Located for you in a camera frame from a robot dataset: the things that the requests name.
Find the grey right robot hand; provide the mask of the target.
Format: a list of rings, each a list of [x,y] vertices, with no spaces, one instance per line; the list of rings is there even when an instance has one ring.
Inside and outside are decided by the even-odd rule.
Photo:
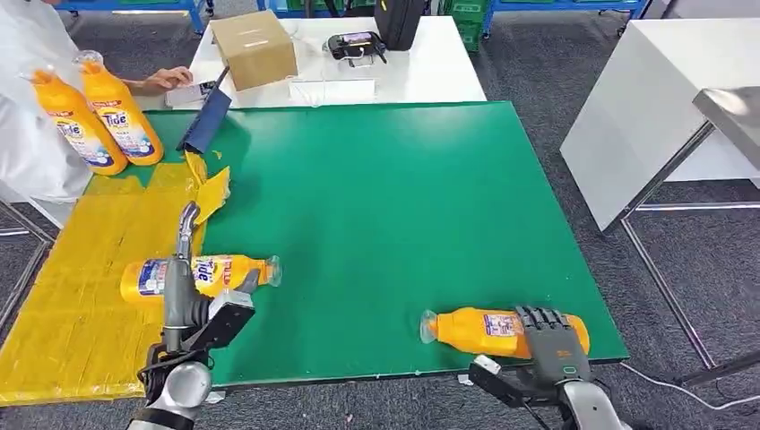
[[[568,381],[592,380],[592,371],[574,327],[556,309],[515,308],[532,361],[532,379],[541,389]]]

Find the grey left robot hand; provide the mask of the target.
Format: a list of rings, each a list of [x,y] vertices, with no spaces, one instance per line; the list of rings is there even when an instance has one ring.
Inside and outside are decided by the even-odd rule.
[[[255,314],[251,298],[260,271],[252,269],[243,283],[224,288],[215,298],[199,292],[191,267],[194,222],[200,207],[189,202],[179,218],[177,247],[168,260],[163,293],[162,342],[169,354],[225,348]]]

